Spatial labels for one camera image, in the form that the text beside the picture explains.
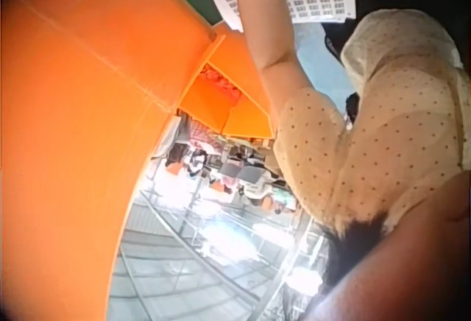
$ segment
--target blue fabric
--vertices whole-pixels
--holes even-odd
[[[322,25],[295,24],[294,39],[301,66],[315,89],[329,96],[345,114],[345,100],[355,90],[343,65],[327,50]]]

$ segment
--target metal beam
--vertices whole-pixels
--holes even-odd
[[[294,234],[294,244],[286,254],[286,257],[281,264],[281,267],[278,270],[275,278],[273,278],[273,281],[267,286],[266,293],[254,308],[247,321],[258,321],[265,312],[268,305],[273,301],[277,293],[280,291],[281,286],[285,283],[286,276],[290,273],[294,263],[297,260],[297,256],[299,255],[301,248],[300,242],[302,241],[304,235],[308,233],[309,229],[311,228],[311,224],[312,218],[310,218],[306,212],[302,211],[300,223],[296,233]]]
[[[147,317],[149,318],[150,321],[157,321],[157,319],[151,315],[151,313],[149,312],[149,310],[146,307],[146,304],[144,304],[144,301],[142,300],[141,293],[139,292],[138,287],[135,285],[134,278],[132,277],[132,274],[131,274],[130,266],[126,261],[126,255],[124,254],[124,251],[121,249],[121,246],[119,247],[119,252],[121,253],[121,258],[123,259],[124,268],[126,269],[127,274],[130,277],[132,287],[134,288],[135,294],[138,296],[138,299],[139,299],[139,302],[142,305],[142,308],[146,312],[146,315],[147,315]]]
[[[254,305],[260,301],[260,299],[255,294],[248,292],[246,289],[239,286],[237,283],[232,281],[226,275],[218,271],[217,268],[209,264],[209,262],[206,261],[199,253],[193,250],[190,244],[185,239],[183,239],[180,235],[178,235],[178,232],[152,206],[149,198],[146,197],[144,194],[143,194],[143,197],[146,199],[149,209],[155,215],[157,220],[164,226],[165,229],[167,229],[170,232],[171,235],[173,235],[173,237],[175,237],[175,239],[179,243],[182,244],[182,246],[184,246],[184,248],[190,253],[190,255],[194,257],[195,260],[197,260],[204,268],[206,268],[206,270],[210,274],[212,274],[215,278],[218,278],[220,281],[222,281],[223,284],[228,286],[233,292],[235,292],[236,295],[238,295],[243,301],[245,301],[249,305]]]

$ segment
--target beige shirt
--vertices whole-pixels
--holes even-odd
[[[446,31],[413,10],[371,13],[341,58],[361,97],[353,129],[328,97],[305,89],[280,114],[275,154],[315,220],[341,233],[389,212],[390,231],[470,168],[470,79]]]

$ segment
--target sleeve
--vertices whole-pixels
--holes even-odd
[[[275,156],[306,211],[321,217],[338,172],[345,123],[333,102],[312,88],[298,91],[280,114]]]

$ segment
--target yellow blouse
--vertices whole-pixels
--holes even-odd
[[[414,10],[371,13],[341,58],[361,97],[353,129],[305,89],[280,114],[275,155],[315,220],[342,233],[389,212],[387,232],[471,167],[470,79],[446,31]]]

